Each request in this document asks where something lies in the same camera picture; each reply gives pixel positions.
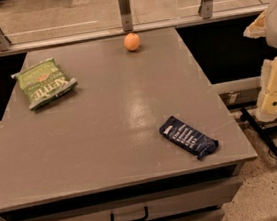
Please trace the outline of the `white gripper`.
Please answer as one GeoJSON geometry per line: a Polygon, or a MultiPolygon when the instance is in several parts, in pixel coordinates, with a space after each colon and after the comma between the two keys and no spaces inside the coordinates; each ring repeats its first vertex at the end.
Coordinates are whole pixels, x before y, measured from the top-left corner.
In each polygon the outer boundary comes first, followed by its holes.
{"type": "MultiPolygon", "coordinates": [[[[245,28],[243,36],[254,39],[265,36],[267,44],[277,48],[277,0],[245,28]]],[[[263,62],[255,112],[261,122],[271,122],[277,119],[277,56],[263,62]]]]}

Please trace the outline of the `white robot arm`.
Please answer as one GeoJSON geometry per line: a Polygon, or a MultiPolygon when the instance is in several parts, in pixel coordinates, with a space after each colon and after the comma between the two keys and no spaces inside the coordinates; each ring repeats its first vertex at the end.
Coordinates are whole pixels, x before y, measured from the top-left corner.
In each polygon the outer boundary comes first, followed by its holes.
{"type": "MultiPolygon", "coordinates": [[[[243,33],[247,38],[264,37],[268,46],[277,49],[277,0],[272,0],[243,33]]],[[[260,75],[261,90],[258,94],[256,118],[271,122],[277,118],[277,56],[263,61],[260,75]]]]}

